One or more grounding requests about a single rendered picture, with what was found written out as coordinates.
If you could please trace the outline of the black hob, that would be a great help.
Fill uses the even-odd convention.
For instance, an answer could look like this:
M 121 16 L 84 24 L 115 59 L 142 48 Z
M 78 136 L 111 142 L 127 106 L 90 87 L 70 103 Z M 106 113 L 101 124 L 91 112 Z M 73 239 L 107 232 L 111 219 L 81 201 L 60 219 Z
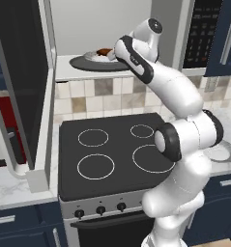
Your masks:
M 59 194 L 77 201 L 152 188 L 174 167 L 155 145 L 156 113 L 62 123 Z

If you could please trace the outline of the white microwave oven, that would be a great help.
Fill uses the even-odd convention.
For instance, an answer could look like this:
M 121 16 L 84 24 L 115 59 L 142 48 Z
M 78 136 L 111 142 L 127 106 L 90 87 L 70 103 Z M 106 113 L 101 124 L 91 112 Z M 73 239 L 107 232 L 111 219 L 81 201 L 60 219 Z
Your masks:
M 91 72 L 75 69 L 70 59 L 87 51 L 111 48 L 143 20 L 154 17 L 163 27 L 159 60 L 187 76 L 204 68 L 186 69 L 194 0 L 39 0 L 48 65 L 55 80 L 130 77 L 129 71 Z

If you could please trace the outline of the navy wall cupboard door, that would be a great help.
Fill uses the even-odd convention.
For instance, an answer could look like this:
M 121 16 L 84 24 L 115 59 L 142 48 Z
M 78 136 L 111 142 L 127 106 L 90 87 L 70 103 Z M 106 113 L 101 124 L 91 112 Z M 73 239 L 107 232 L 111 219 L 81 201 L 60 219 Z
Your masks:
M 226 65 L 220 63 L 220 57 L 227 37 L 231 21 L 231 0 L 223 0 L 217 21 L 217 28 L 206 67 L 205 76 L 228 76 L 231 75 L 231 50 Z

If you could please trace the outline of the navy drawer front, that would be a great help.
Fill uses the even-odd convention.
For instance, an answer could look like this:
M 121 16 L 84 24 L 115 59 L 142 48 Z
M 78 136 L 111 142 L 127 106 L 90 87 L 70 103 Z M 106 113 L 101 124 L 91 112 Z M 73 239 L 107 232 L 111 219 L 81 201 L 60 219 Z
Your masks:
M 58 202 L 22 206 L 0 210 L 0 233 L 29 230 L 41 226 L 62 223 L 61 208 Z
M 219 182 L 231 179 L 231 174 L 211 177 L 204 188 L 205 205 L 231 205 L 231 185 L 222 187 Z

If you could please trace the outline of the brown chicken drumstick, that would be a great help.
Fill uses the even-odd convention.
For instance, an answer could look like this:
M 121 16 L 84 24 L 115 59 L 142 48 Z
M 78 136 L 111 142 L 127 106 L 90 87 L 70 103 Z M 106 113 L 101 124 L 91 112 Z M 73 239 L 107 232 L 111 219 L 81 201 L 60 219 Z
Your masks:
M 97 50 L 97 54 L 99 56 L 106 56 L 111 50 L 112 48 L 102 48 L 102 49 Z

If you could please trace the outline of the grey and white plate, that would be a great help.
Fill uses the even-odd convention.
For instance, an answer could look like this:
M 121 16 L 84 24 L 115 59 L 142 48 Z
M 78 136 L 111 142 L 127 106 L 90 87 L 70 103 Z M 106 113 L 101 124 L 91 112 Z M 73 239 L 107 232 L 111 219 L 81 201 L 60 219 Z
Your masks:
M 204 153 L 216 163 L 231 163 L 231 144 L 222 140 L 216 146 L 204 150 Z

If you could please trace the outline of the grey wall socket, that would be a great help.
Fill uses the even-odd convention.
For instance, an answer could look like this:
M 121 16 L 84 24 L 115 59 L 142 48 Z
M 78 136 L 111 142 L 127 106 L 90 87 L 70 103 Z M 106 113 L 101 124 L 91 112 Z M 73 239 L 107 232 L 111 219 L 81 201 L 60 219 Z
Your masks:
M 209 77 L 207 79 L 205 92 L 213 92 L 217 87 L 218 77 Z

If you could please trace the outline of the grey oven front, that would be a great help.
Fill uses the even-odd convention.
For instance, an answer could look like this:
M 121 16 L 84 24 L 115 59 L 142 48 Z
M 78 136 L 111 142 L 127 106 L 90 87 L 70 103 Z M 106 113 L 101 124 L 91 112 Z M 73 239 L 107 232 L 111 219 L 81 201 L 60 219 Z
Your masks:
M 81 247 L 82 244 L 79 237 L 79 231 L 81 229 L 71 227 L 70 223 L 142 210 L 141 199 L 142 199 L 142 195 L 145 192 L 146 190 L 138 190 L 132 192 L 92 197 L 89 199 L 70 200 L 70 201 L 64 201 L 60 199 L 60 206 L 61 206 L 69 247 Z M 119 203 L 125 203 L 127 206 L 123 212 L 117 209 L 117 205 Z M 96 213 L 96 209 L 98 206 L 105 207 L 105 213 L 103 215 L 99 215 Z M 74 216 L 74 213 L 78 209 L 82 209 L 84 211 L 84 216 L 81 219 L 78 219 Z M 151 230 L 154 220 L 150 218 L 150 220 L 141 220 L 141 221 L 129 223 L 138 226 L 139 223 L 142 221 L 146 221 L 148 223 L 148 227 L 145 230 L 143 230 L 141 238 L 143 238 Z M 88 231 L 88 230 L 93 231 L 98 229 L 83 229 L 83 231 Z

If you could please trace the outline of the dark microwave turntable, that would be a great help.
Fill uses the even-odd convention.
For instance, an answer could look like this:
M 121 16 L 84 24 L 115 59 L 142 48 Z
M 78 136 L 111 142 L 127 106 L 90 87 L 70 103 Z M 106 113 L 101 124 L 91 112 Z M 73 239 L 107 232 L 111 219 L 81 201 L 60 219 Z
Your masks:
M 70 59 L 70 65 L 75 69 L 96 72 L 126 71 L 129 68 L 121 62 L 94 62 L 87 60 L 84 56 Z

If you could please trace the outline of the navy base cupboard door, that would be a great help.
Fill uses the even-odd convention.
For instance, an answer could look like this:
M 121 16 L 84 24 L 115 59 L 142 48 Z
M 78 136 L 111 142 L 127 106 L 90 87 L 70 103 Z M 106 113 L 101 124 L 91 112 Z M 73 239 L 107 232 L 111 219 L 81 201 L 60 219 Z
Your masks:
M 222 240 L 231 236 L 231 195 L 207 197 L 185 230 L 183 240 L 188 246 Z
M 0 236 L 0 247 L 56 247 L 52 230 Z M 68 247 L 66 238 L 58 235 L 61 247 Z

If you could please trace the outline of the red appliance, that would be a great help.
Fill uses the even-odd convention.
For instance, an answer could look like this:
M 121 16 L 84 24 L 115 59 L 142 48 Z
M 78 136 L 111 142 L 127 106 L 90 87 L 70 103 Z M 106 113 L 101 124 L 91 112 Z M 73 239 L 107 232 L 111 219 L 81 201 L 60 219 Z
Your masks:
M 7 128 L 7 132 L 9 134 L 9 139 L 14 151 L 15 160 L 18 164 L 23 164 L 26 161 L 26 156 L 22 147 L 12 104 L 8 96 L 0 97 L 0 110 L 5 127 Z M 5 165 L 6 161 L 3 158 L 3 153 L 0 149 L 0 167 L 3 167 Z

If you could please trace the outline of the microwave door with dark glass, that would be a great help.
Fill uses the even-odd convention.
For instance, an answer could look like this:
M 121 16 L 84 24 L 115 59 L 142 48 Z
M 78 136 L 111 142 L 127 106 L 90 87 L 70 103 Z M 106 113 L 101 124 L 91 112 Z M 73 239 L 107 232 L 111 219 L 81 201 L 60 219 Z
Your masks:
M 15 127 L 0 107 L 0 159 L 33 193 L 49 189 L 56 46 L 49 0 L 0 0 L 0 68 Z

